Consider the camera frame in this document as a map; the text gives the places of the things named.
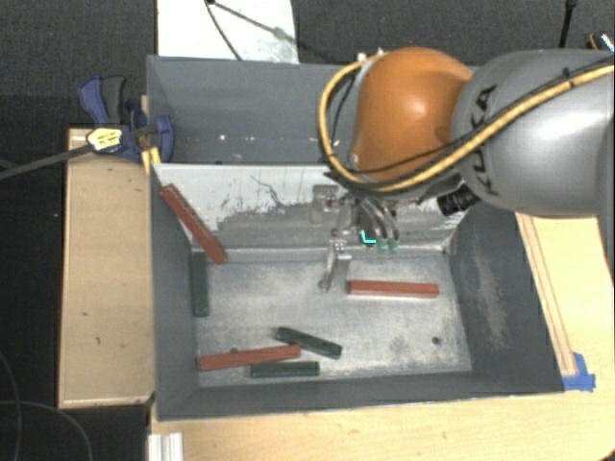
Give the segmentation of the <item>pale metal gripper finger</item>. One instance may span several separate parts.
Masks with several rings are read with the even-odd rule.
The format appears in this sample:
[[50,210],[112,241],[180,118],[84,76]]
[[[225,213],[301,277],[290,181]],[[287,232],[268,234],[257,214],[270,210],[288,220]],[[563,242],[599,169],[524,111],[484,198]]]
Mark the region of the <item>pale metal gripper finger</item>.
[[333,239],[329,243],[327,250],[327,257],[325,262],[325,270],[318,285],[322,292],[329,292],[332,286],[333,274],[337,265],[338,255],[340,250],[340,242]]
[[353,261],[349,254],[337,254],[332,267],[332,285],[344,286],[348,277],[348,271]]

